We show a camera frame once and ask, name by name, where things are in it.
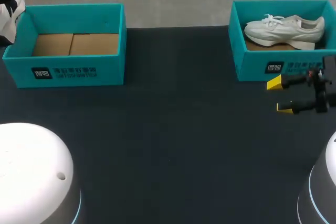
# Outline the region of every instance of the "open cardboard box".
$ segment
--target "open cardboard box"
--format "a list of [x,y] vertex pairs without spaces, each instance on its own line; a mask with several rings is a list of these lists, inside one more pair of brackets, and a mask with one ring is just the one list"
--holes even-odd
[[18,88],[122,85],[122,4],[27,6],[3,60]]
[[[246,40],[246,24],[262,20],[265,14],[298,15],[308,20],[323,16],[324,37],[315,50],[296,50],[289,45],[262,47]],[[301,74],[321,67],[324,56],[336,55],[336,13],[328,0],[234,1],[229,37],[239,81],[269,81],[279,74]]]

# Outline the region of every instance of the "black table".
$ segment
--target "black table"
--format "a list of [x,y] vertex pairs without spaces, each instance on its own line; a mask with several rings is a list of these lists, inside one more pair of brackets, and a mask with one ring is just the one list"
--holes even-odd
[[18,90],[0,64],[0,123],[68,145],[89,223],[297,223],[301,186],[336,130],[277,113],[313,95],[239,83],[227,27],[129,29],[125,85]]

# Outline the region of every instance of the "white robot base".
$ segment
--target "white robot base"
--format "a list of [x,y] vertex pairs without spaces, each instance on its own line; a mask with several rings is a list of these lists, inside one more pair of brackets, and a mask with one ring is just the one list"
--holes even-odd
[[297,202],[300,224],[336,223],[336,132],[311,170]]
[[0,125],[0,223],[84,224],[71,154],[43,127]]

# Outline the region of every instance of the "white dome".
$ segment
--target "white dome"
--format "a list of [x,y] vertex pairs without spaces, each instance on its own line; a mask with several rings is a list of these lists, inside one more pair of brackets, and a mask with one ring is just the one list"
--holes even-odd
[[0,125],[0,223],[40,224],[62,203],[74,165],[53,132],[27,123]]

